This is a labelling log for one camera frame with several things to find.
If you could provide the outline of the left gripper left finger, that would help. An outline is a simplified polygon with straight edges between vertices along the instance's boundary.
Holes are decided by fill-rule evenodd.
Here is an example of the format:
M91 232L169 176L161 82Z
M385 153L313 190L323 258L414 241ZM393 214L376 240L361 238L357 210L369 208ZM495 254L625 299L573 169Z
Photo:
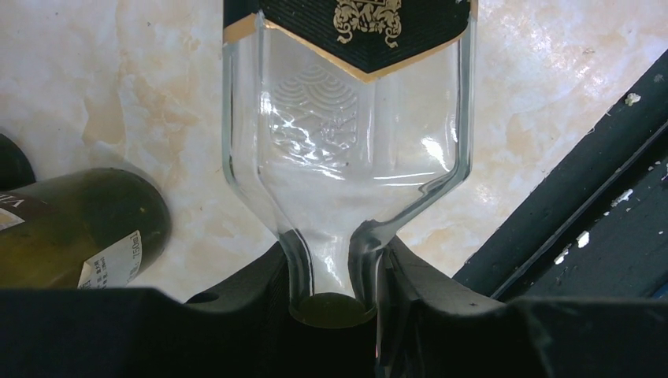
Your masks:
M153 288L1 293L4 377L267 377L287 314L284 253L271 246L178 302Z

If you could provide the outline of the green wine bottle front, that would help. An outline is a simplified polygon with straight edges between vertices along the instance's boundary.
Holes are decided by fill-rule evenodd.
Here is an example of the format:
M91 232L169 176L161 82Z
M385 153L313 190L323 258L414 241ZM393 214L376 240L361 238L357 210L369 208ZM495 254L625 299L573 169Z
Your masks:
M124 287L156 261L171 231L158 189L121 169L3 191L1 287Z

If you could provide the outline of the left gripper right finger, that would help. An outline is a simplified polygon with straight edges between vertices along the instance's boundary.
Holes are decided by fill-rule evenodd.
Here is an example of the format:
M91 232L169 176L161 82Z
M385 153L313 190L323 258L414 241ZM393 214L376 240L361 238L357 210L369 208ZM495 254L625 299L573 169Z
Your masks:
M478 294L400 239L379 268L387 377L664 377L667 304L651 299Z

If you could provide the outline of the square clear liquor bottle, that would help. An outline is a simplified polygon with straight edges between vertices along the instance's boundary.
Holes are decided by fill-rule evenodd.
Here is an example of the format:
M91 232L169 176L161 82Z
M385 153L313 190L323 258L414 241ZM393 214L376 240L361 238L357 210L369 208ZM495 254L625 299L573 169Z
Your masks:
M372 318L383 249L469 175L476 29L475 1L224 2L225 179L297 321Z

